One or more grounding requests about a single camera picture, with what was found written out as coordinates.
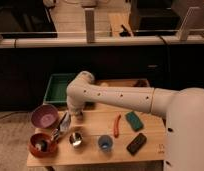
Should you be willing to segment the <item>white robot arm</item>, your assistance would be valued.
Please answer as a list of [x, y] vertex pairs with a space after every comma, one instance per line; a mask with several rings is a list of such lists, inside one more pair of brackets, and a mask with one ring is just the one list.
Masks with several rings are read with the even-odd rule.
[[164, 171], [204, 171], [204, 89], [180, 91], [152, 87], [104, 87], [80, 72], [66, 88], [69, 113], [87, 102], [150, 113], [166, 119]]

